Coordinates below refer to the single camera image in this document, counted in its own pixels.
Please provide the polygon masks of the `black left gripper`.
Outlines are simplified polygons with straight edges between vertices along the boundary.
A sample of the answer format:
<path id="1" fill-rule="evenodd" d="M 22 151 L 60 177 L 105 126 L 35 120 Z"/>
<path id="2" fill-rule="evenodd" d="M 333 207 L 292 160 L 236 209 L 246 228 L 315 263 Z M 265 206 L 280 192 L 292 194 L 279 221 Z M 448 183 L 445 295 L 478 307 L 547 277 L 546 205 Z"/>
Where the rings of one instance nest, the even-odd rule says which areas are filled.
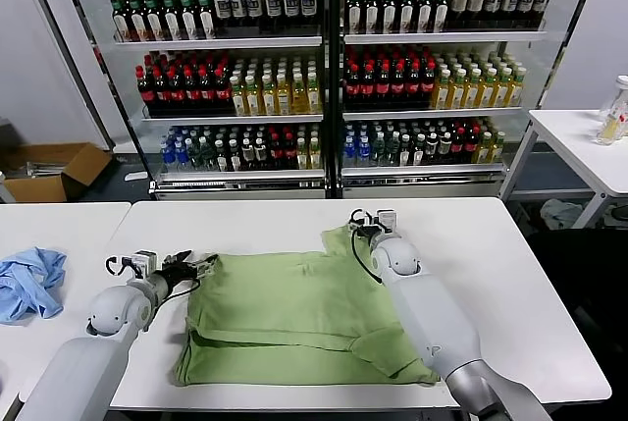
<path id="1" fill-rule="evenodd" d="M 218 254 L 207 254 L 193 262 L 185 261 L 190 254 L 191 250 L 185 250 L 167 255 L 164 259 L 159 275 L 166 282 L 168 289 L 173 289 L 184 281 L 198 281 L 213 273 L 219 259 Z"/>

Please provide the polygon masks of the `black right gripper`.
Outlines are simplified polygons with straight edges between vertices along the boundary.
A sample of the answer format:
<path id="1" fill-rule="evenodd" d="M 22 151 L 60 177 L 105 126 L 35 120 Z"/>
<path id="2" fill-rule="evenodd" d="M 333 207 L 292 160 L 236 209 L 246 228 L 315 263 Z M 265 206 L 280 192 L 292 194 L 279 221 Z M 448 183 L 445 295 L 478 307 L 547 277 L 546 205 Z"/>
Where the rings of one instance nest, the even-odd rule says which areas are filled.
<path id="1" fill-rule="evenodd" d="M 373 239 L 379 235 L 386 234 L 388 228 L 381 225 L 362 225 L 355 230 L 358 237 L 362 238 L 368 245 L 370 245 Z"/>

